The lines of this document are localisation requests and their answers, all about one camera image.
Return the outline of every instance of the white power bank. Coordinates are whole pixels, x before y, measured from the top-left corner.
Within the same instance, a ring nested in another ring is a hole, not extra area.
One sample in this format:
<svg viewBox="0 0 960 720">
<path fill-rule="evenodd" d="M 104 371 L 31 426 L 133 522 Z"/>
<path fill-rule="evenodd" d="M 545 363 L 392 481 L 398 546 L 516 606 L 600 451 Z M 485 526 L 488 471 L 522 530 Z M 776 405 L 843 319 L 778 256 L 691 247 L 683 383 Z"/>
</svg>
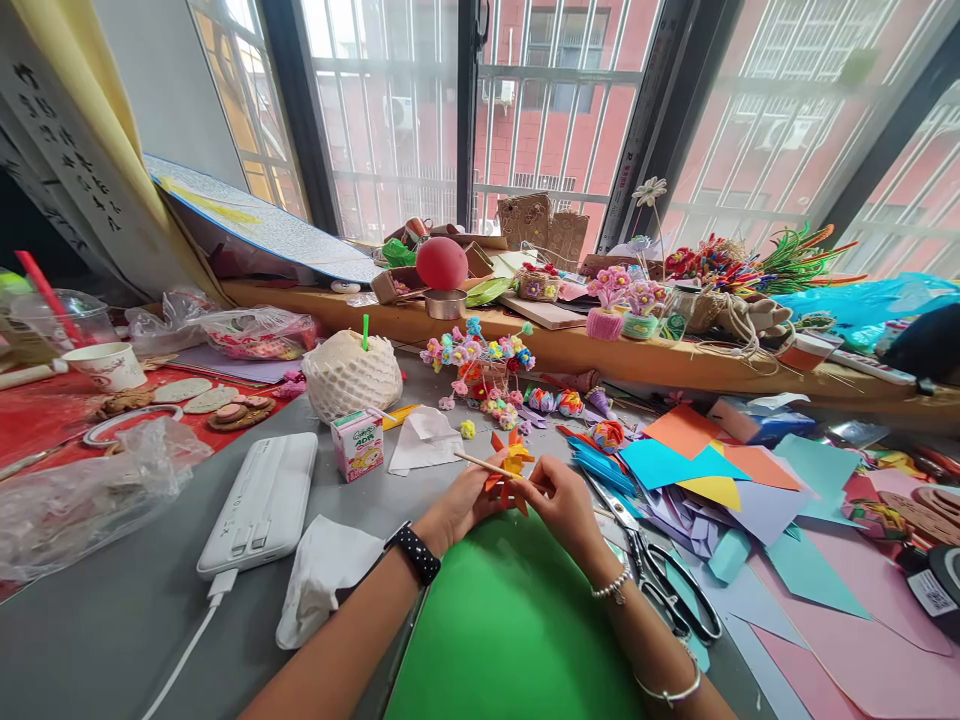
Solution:
<svg viewBox="0 0 960 720">
<path fill-rule="evenodd" d="M 299 433 L 255 442 L 197 562 L 204 580 L 289 555 L 303 533 L 317 436 Z"/>
</svg>

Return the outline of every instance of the craft straw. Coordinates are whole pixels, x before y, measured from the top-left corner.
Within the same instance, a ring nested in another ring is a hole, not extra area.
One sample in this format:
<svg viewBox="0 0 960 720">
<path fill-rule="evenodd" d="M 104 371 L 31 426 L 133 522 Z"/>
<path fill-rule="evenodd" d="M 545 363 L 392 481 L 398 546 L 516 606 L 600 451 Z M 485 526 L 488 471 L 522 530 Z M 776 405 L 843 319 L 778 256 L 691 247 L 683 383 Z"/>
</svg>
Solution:
<svg viewBox="0 0 960 720">
<path fill-rule="evenodd" d="M 508 476 L 508 477 L 512 477 L 514 480 L 523 480 L 523 479 L 525 479 L 525 478 L 523 477 L 523 475 L 517 475 L 517 473 L 507 472 L 507 471 L 504 470 L 503 468 L 498 468 L 496 465 L 493 465 L 493 464 L 491 464 L 491 463 L 488 463 L 486 460 L 478 460 L 477 458 L 471 457 L 470 455 L 467 455 L 466 453 L 461 453 L 461 452 L 457 452 L 456 450 L 454 450 L 454 451 L 453 451 L 453 454 L 456 455 L 456 456 L 457 456 L 458 458 L 460 458 L 461 460 L 466 460 L 467 462 L 472 462 L 474 465 L 479 465 L 479 466 L 482 467 L 482 468 L 486 468 L 487 470 L 489 470 L 489 471 L 492 472 L 492 473 L 497 473 L 498 475 L 506 475 L 506 476 Z"/>
<path fill-rule="evenodd" d="M 33 259 L 30 251 L 15 250 L 14 252 L 17 259 L 20 260 L 20 264 L 23 265 L 23 269 L 27 271 L 27 275 L 33 280 L 33 284 L 37 286 L 37 292 L 47 301 L 47 305 L 50 306 L 50 311 L 60 324 L 63 325 L 63 329 L 66 331 L 67 337 L 73 342 L 73 346 L 75 348 L 86 347 L 87 343 L 83 340 L 83 336 L 80 335 L 80 330 L 67 315 L 67 309 L 63 306 L 63 303 L 60 302 L 60 298 L 57 297 L 53 288 L 50 287 L 50 283 L 47 282 L 47 278 L 40 270 L 40 266 L 37 265 L 37 261 Z"/>
<path fill-rule="evenodd" d="M 373 405 L 367 405 L 367 407 L 365 407 L 363 410 L 371 415 L 376 415 L 377 417 L 382 417 L 384 420 L 389 420 L 392 423 L 400 423 L 400 421 L 397 420 L 393 415 L 387 415 L 383 410 L 375 408 Z"/>
</svg>

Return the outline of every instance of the black watch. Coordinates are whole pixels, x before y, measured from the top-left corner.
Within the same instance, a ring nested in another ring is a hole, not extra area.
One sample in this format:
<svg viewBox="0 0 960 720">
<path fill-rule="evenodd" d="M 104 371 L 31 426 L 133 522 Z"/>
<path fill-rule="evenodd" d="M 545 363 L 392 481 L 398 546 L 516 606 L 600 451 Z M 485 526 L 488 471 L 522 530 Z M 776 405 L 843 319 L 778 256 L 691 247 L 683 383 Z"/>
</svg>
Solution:
<svg viewBox="0 0 960 720">
<path fill-rule="evenodd" d="M 440 560 L 430 552 L 423 540 L 410 528 L 410 521 L 405 522 L 393 537 L 383 546 L 384 554 L 394 545 L 399 547 L 407 556 L 420 577 L 420 583 L 427 587 L 440 572 Z"/>
</svg>

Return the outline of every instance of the hand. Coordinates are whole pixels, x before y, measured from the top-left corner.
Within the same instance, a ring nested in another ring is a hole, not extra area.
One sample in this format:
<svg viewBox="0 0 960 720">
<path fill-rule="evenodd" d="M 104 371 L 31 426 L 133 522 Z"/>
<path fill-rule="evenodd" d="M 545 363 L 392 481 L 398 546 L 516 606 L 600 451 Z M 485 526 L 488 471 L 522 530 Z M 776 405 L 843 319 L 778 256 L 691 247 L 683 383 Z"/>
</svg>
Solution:
<svg viewBox="0 0 960 720">
<path fill-rule="evenodd" d="M 619 577 L 623 566 L 603 539 L 590 489 L 580 475 L 557 458 L 544 455 L 529 480 L 510 482 L 594 587 L 606 587 Z M 537 486 L 546 488 L 546 494 Z"/>
<path fill-rule="evenodd" d="M 507 456 L 503 449 L 487 462 L 500 467 Z M 468 463 L 447 491 L 413 526 L 413 531 L 437 557 L 461 540 L 481 520 L 503 510 L 500 496 L 490 497 L 483 492 L 483 484 L 490 472 L 479 465 Z"/>
</svg>

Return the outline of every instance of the blue plastic bag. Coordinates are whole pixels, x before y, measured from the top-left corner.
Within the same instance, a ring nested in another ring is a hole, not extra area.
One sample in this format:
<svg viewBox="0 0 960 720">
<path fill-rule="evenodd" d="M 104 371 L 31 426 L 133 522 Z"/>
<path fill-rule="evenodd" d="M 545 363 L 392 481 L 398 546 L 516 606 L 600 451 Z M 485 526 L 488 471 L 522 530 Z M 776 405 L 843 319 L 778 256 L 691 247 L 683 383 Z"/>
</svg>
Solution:
<svg viewBox="0 0 960 720">
<path fill-rule="evenodd" d="M 960 287 L 925 273 L 901 273 L 895 278 L 842 287 L 824 287 L 774 299 L 793 310 L 794 322 L 814 311 L 837 319 L 831 331 L 860 350 L 872 351 L 888 320 L 923 315 L 960 302 Z"/>
</svg>

